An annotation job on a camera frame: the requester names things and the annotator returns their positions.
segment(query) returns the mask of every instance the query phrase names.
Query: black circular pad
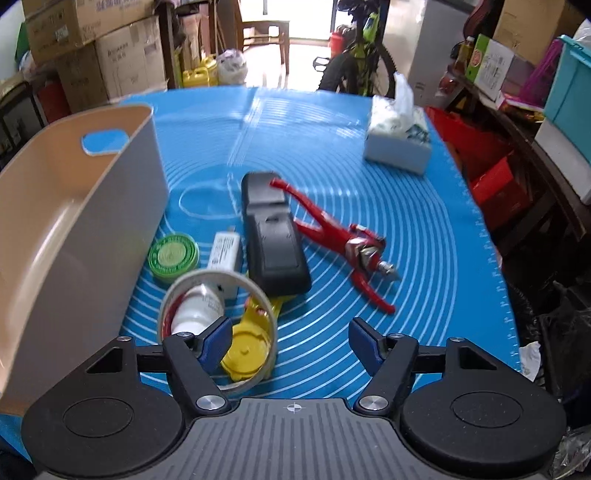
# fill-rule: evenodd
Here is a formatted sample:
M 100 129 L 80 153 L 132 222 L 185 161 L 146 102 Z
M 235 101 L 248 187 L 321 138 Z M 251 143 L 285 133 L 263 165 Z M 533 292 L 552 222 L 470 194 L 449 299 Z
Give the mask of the black circular pad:
M 69 478 L 122 476 L 165 455 L 184 432 L 171 396 L 101 375 L 86 385 L 62 382 L 27 411 L 22 437 L 44 469 Z
M 476 478 L 510 478 L 549 461 L 566 423 L 560 404 L 516 372 L 465 370 L 412 392 L 404 439 L 425 460 Z
M 519 420 L 523 409 L 513 398 L 495 392 L 472 392 L 452 403 L 456 417 L 475 427 L 497 429 Z
M 100 438 L 113 435 L 130 424 L 134 409 L 116 398 L 89 398 L 72 405 L 64 425 L 75 435 Z

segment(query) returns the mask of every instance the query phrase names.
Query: roll of tape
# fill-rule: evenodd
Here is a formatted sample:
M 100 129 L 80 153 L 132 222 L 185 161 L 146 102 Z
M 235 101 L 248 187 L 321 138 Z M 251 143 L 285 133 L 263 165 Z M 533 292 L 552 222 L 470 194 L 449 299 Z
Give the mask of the roll of tape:
M 272 326 L 269 332 L 269 353 L 259 371 L 248 380 L 219 386 L 220 390 L 231 394 L 240 394 L 250 390 L 270 373 L 270 370 L 275 365 L 274 359 L 277 356 L 277 316 L 273 311 L 273 306 L 267 295 L 249 278 L 233 271 L 203 269 L 193 270 L 176 279 L 166 292 L 162 305 L 160 306 L 160 314 L 158 315 L 158 341 L 162 343 L 162 340 L 170 335 L 170 325 L 174 314 L 183 301 L 183 297 L 191 288 L 201 284 L 216 284 L 224 281 L 235 283 L 238 287 L 244 288 L 249 294 L 255 297 L 260 306 L 266 311 Z

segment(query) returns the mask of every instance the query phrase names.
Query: bicycle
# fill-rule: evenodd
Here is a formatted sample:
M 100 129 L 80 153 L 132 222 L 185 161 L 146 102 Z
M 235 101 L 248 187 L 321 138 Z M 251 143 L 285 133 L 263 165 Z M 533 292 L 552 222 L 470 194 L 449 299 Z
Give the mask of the bicycle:
M 338 10 L 353 16 L 355 38 L 332 59 L 314 59 L 314 69 L 323 72 L 318 90 L 394 98 L 396 65 L 382 43 L 388 4 L 387 0 L 339 0 Z M 387 86 L 380 82 L 384 76 Z

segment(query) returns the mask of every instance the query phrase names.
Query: green tin lid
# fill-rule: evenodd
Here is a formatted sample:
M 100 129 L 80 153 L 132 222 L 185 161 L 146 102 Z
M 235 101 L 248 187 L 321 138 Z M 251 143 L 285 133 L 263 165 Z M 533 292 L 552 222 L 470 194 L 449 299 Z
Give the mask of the green tin lid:
M 148 253 L 148 265 L 154 277 L 172 283 L 184 273 L 195 268 L 199 261 L 199 247 L 190 236 L 173 233 L 152 245 Z

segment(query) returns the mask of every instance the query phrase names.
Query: red container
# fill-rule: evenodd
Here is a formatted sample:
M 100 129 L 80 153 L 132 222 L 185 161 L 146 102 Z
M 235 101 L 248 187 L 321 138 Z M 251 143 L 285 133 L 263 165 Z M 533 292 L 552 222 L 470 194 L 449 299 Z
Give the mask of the red container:
M 330 58 L 336 57 L 339 53 L 343 53 L 345 49 L 345 38 L 343 35 L 332 32 L 329 39 Z
M 470 191 L 482 210 L 489 231 L 500 227 L 531 204 L 527 191 L 513 176 L 506 157 L 473 182 Z
M 457 115 L 430 106 L 425 111 L 441 139 L 456 148 L 468 180 L 478 178 L 512 150 L 499 135 L 478 130 Z
M 61 83 L 49 82 L 39 89 L 36 95 L 48 124 L 71 114 Z

